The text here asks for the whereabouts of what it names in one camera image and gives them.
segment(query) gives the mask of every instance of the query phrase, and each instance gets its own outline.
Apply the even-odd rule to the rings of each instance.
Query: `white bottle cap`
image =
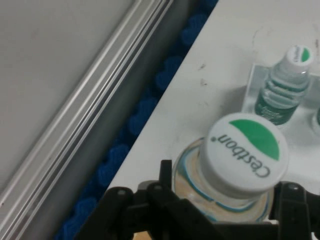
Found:
[[[288,168],[288,145],[265,118],[233,113],[218,120],[200,149],[200,169],[222,194],[250,199],[273,188]]]
[[[310,48],[303,45],[291,47],[282,59],[285,68],[292,73],[306,72],[313,61],[314,57]]]

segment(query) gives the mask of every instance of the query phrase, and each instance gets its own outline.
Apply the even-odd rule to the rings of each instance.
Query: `green label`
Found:
[[[303,48],[303,53],[301,55],[301,62],[305,62],[309,59],[310,53],[306,48]]]
[[[279,160],[279,146],[274,135],[263,125],[256,121],[239,119],[230,122],[241,131],[248,141],[260,152],[272,158]]]

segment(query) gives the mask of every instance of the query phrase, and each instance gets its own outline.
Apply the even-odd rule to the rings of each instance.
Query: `plastic bottle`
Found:
[[[303,45],[289,49],[273,66],[255,104],[255,113],[275,125],[286,123],[308,90],[311,50]]]
[[[274,186],[287,167],[288,146],[279,129],[255,114],[234,113],[181,153],[172,186],[213,222],[259,222],[269,214]]]
[[[320,136],[320,108],[314,114],[312,118],[312,128],[318,136]]]

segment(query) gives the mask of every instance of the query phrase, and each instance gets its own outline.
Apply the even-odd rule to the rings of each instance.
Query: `clear plastic tray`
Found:
[[[254,105],[269,68],[254,64],[242,105],[242,112],[254,113]],[[280,126],[287,139],[290,162],[283,180],[302,185],[320,195],[320,136],[312,129],[312,118],[320,108],[320,76],[311,75],[310,88],[292,118]]]

